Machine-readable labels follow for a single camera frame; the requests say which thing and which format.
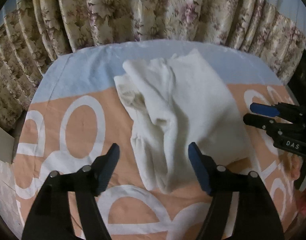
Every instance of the leaf pattern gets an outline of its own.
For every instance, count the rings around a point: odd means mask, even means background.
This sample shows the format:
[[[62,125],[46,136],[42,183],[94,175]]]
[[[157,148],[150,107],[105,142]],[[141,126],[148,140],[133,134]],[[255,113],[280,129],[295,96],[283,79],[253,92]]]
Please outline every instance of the leaf pattern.
[[[28,109],[58,56],[93,45],[176,39],[260,57],[286,84],[306,37],[266,0],[17,0],[0,27],[0,126]]]

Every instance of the floral curtain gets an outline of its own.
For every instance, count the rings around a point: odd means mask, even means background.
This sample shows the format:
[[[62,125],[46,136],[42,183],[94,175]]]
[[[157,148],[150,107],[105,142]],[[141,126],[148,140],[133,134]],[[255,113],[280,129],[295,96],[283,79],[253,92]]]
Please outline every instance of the floral curtain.
[[[306,33],[280,0],[17,0],[0,26],[0,126],[28,109],[57,57],[102,44],[177,39],[212,42],[263,59],[285,84]]]

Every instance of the silver bolt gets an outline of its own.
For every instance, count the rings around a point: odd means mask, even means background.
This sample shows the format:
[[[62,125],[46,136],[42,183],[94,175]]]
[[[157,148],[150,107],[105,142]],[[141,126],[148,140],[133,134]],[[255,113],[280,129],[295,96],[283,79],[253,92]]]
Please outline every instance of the silver bolt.
[[[258,174],[255,171],[251,171],[249,174],[251,175],[252,178],[257,178],[258,177]]]
[[[59,175],[59,172],[58,171],[51,171],[49,175],[50,175],[51,178],[54,178],[55,176]]]
[[[216,169],[217,169],[218,171],[220,171],[220,172],[226,171],[226,168],[225,168],[223,165],[217,166]]]
[[[82,171],[87,172],[91,170],[91,166],[90,165],[85,165],[82,167]]]

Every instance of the black object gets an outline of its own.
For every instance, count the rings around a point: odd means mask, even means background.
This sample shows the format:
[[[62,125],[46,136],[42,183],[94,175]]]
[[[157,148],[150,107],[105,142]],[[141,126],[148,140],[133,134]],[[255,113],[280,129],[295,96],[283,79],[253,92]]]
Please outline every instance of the black object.
[[[300,177],[294,182],[295,188],[299,189],[306,176],[306,106],[287,103],[267,106],[252,103],[250,110],[256,114],[244,116],[243,121],[246,125],[265,130],[273,139],[274,147],[304,158]],[[276,122],[274,117],[291,123]]]
[[[77,208],[87,240],[111,240],[94,196],[106,190],[119,158],[113,144],[104,156],[76,173],[59,175],[52,171],[42,185],[26,220],[22,240],[77,240],[70,218],[68,191],[76,194]],[[217,166],[201,154],[195,143],[189,158],[202,189],[213,196],[210,209],[197,240],[221,240],[231,205],[232,192],[239,191],[234,233],[228,239],[283,240],[283,228],[274,203],[258,174],[240,175]]]
[[[189,145],[189,159],[202,190],[213,196],[197,240],[221,240],[229,215],[232,192],[239,191],[234,231],[229,240],[282,240],[283,227],[275,205],[255,171],[235,174],[202,155],[195,143]]]

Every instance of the white garment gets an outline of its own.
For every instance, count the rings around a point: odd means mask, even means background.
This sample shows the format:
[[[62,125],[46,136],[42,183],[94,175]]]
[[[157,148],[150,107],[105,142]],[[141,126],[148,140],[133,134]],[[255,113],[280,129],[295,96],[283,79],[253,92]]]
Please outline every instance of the white garment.
[[[249,139],[230,91],[194,49],[186,56],[127,60],[114,78],[133,119],[131,144],[147,190],[169,193],[196,179],[188,145],[227,165],[247,157]]]

